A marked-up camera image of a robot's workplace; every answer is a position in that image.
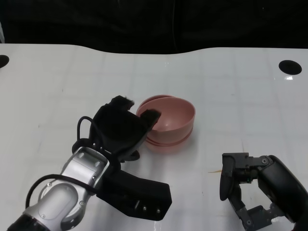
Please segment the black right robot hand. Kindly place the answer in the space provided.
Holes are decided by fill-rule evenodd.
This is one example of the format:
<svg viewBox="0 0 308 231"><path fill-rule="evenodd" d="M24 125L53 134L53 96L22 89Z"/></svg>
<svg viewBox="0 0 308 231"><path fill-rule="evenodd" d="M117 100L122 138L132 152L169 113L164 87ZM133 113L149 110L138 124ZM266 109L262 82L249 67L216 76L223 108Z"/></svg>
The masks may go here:
<svg viewBox="0 0 308 231"><path fill-rule="evenodd" d="M274 155L252 157L248 153L224 153L219 195L229 200L246 231L257 231L277 217L294 223L295 231L308 229L308 192L285 164ZM258 181L259 189L271 200L268 210L259 205L246 209L241 184Z"/></svg>

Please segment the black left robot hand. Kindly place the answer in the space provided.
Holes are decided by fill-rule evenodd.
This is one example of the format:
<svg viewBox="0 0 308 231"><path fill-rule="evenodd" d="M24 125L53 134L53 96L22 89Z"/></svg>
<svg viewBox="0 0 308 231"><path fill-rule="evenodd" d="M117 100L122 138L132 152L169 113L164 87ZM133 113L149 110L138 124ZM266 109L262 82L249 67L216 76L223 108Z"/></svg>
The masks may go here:
<svg viewBox="0 0 308 231"><path fill-rule="evenodd" d="M138 148L161 116L155 109L147 109L137 116L129 111L133 105L134 101L126 97L114 97L100 107L89 131L89 139L121 163L140 158Z"/></svg>

